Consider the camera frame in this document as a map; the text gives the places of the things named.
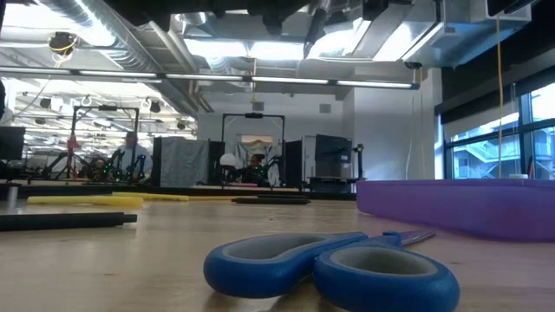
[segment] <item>table surface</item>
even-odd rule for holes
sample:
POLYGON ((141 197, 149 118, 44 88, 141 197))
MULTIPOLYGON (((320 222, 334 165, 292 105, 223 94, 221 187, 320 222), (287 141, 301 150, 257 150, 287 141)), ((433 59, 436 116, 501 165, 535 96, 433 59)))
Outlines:
MULTIPOLYGON (((30 206, 20 213, 57 211, 113 210, 30 206)), ((206 284, 202 263, 214 247, 246 237, 417 229, 359 214, 353 202, 149 202, 139 211, 139 222, 124 227, 0 232, 1 310, 341 311, 321 298, 310 280, 278 298, 222 296, 206 284)), ((513 244, 438 231, 409 249, 444 263, 457 276, 457 311, 555 311, 555 244, 513 244)))

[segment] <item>purple tray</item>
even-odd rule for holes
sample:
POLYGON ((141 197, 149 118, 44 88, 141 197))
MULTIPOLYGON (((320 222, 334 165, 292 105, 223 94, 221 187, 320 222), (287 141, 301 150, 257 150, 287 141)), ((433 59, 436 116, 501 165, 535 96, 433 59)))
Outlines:
POLYGON ((358 210, 402 222, 518 241, 555 241, 555 181, 361 181, 358 210))

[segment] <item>white wall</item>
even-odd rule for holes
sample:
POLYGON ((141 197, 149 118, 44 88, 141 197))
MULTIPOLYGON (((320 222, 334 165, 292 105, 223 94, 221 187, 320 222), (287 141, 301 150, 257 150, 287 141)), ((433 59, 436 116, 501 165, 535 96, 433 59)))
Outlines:
POLYGON ((436 143, 442 142, 442 135, 438 134, 439 121, 434 116, 434 106, 441 102, 439 69, 428 72, 421 90, 357 88, 354 97, 353 143, 365 146, 366 179, 441 178, 436 172, 442 172, 442 163, 436 160, 442 160, 442 151, 441 144, 436 143))
MULTIPOLYGON (((220 140, 221 113, 251 111, 245 98, 224 97, 229 101, 209 101, 216 114, 199 117, 199 140, 220 140)), ((370 180, 441 179, 442 142, 440 122, 434 106, 441 103, 441 71, 430 69, 420 90, 354 88, 344 102, 326 95, 261 94, 265 114, 286 116, 285 139, 304 138, 306 177, 313 174, 313 138, 316 134, 343 136, 362 143, 364 176, 370 180), (320 114, 319 104, 332 104, 332 114, 320 114), (406 164, 412 139, 408 171, 406 164)), ((226 141, 237 134, 281 137, 281 130, 270 120, 235 120, 226 130, 226 141)))
MULTIPOLYGON (((206 93, 206 99, 216 113, 199 116, 199 140, 221 140, 222 113, 250 113, 251 94, 222 95, 206 93)), ((285 116, 285 140, 300 140, 316 134, 341 135, 342 102, 333 95, 257 94, 257 101, 264 102, 264 114, 285 116), (320 114, 320 104, 331 104, 330 114, 320 114)), ((238 134, 271 135, 281 140, 281 120, 247 120, 243 117, 225 120, 225 141, 233 140, 238 134)))

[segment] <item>air duct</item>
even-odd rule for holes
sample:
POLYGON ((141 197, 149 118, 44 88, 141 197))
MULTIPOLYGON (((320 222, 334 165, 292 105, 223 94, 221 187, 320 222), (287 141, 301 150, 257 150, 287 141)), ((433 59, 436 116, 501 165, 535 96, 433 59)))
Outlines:
POLYGON ((181 18, 187 25, 200 26, 206 23, 208 16, 206 15, 205 12, 185 13, 185 14, 181 14, 181 18))
MULTIPOLYGON (((162 67, 129 31, 120 18, 102 1, 39 0, 54 12, 66 16, 82 27, 80 37, 95 46, 119 48, 102 53, 126 71, 161 72, 162 67)), ((181 92, 170 81, 152 86, 165 94, 174 108, 183 114, 196 115, 195 100, 181 92)))

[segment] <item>gray curtain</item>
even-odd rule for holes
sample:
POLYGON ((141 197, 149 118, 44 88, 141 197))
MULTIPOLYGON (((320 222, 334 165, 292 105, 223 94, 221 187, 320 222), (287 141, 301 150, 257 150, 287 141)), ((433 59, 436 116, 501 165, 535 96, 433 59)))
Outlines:
POLYGON ((208 141, 163 138, 160 186, 192 187, 208 180, 208 141))

